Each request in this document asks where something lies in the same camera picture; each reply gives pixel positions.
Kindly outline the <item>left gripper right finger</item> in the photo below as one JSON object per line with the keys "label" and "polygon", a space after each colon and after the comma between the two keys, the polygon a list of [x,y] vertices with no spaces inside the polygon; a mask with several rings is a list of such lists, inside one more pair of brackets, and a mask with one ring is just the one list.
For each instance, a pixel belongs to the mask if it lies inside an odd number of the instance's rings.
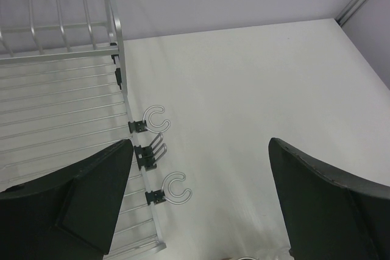
{"label": "left gripper right finger", "polygon": [[388,186],[279,138],[268,152],[294,259],[389,259]]}

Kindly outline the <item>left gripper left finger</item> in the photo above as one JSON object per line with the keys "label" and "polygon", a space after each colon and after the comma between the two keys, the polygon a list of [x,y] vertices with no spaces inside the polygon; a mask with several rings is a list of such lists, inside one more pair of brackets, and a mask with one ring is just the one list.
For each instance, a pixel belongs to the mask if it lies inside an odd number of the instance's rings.
{"label": "left gripper left finger", "polygon": [[1,259],[108,255],[133,157],[120,140],[94,155],[1,192]]}

